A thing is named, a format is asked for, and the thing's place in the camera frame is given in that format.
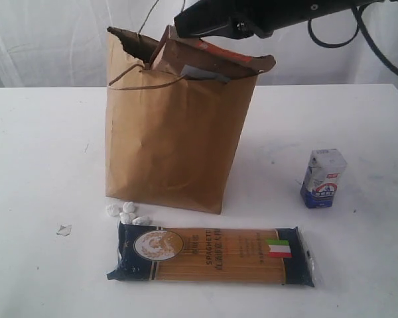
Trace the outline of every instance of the brown paper bag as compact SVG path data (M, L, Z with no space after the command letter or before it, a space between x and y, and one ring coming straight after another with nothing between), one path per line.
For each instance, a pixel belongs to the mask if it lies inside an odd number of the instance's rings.
M106 195L220 213L257 76L222 83L148 70L157 41L108 31Z

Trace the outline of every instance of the paper bag handle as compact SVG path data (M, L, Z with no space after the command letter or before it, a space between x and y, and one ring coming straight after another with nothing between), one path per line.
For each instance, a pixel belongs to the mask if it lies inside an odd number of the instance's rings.
M143 68L143 69L145 68L141 64L133 64L132 66L127 68L124 72L119 74L115 79L111 80L108 83L107 88L110 88L110 89L113 89L113 90L116 90L116 91L137 91L137 90L140 90L140 89L158 89L158 88L164 88L164 87L170 86L170 85L182 80L183 78L185 78L185 76L183 75L183 76L180 76L179 78L175 79L174 81L170 81L168 83L159 84L159 85L147 85L147 86L138 86L138 87L123 87L123 88L114 88L114 87L112 87L112 85L114 83L119 81L125 74L127 74L128 72L130 72L132 69L134 69L136 67L140 67L140 68Z

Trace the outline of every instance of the italian flag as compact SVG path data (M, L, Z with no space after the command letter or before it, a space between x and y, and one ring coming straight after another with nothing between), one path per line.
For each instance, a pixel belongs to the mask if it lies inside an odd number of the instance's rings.
M266 240L270 257L292 258L288 240Z

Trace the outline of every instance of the black cable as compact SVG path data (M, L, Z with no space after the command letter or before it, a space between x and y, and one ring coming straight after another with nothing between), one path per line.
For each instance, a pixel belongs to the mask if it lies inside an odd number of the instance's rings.
M373 41L371 38L369 31L365 27L364 21L361 17L362 13L360 13L356 7L351 7L352 13L354 14L356 20L357 20L357 25L358 28L360 29L361 33L363 34L363 37L373 53L379 58L379 60L385 65L391 72L393 72L396 76L398 76L398 68L393 65L385 55L381 52L381 50L377 47L376 43Z
M362 5L359 8L358 12L360 13L360 16L363 14L365 8L367 8L368 6L369 6L368 4L367 5ZM356 28L355 33L348 41L345 41L345 42L342 42L342 43L335 43L335 44L325 43L325 42L321 41L319 38L317 38L317 36L314 34L314 31L312 30L311 21L312 21L312 19L308 20L308 34L310 35L311 40L313 40L315 44L317 44L317 45L319 45L319 46L321 46L323 48L341 48L341 47L343 47L345 45L348 45L349 43L351 43L357 37L358 31L360 30L360 28L358 26L358 23L357 23L357 28Z

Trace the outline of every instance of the white table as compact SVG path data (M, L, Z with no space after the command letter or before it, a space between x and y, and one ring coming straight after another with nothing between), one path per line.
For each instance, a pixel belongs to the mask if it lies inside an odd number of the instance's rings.
M257 87L221 215L142 205L157 225L300 226L317 288L107 281L104 88L0 89L0 317L398 317L398 91ZM334 206L307 209L310 151L348 161ZM72 225L67 237L60 225Z

